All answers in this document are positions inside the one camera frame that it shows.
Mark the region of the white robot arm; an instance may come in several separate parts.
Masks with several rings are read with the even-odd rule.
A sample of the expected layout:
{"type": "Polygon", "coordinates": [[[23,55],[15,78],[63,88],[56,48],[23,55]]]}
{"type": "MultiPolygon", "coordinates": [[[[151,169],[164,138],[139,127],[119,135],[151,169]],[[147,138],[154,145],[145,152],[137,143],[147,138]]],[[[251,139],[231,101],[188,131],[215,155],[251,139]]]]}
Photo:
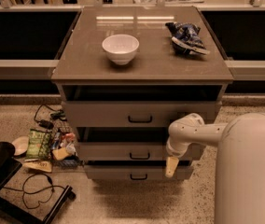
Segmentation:
{"type": "Polygon", "coordinates": [[[265,113],[219,124],[191,113],[172,122],[168,134],[167,177],[189,145],[217,148],[215,224],[265,224],[265,113]]]}

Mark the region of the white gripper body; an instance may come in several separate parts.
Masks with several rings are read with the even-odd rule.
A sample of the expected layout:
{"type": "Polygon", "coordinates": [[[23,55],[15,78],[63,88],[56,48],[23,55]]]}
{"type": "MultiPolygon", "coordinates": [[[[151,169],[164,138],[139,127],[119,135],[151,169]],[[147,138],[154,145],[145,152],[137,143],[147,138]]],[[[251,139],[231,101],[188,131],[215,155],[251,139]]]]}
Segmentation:
{"type": "Polygon", "coordinates": [[[167,140],[166,150],[170,156],[180,158],[188,150],[188,143],[175,142],[171,139],[167,140]]]}

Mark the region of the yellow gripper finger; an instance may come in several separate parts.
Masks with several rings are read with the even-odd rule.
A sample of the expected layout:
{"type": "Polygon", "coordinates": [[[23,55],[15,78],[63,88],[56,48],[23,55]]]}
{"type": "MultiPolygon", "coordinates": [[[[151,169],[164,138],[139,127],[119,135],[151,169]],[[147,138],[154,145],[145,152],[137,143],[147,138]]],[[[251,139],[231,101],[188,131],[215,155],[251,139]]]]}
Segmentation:
{"type": "Polygon", "coordinates": [[[179,159],[177,157],[168,157],[166,160],[165,176],[171,178],[178,166],[179,159]]]}

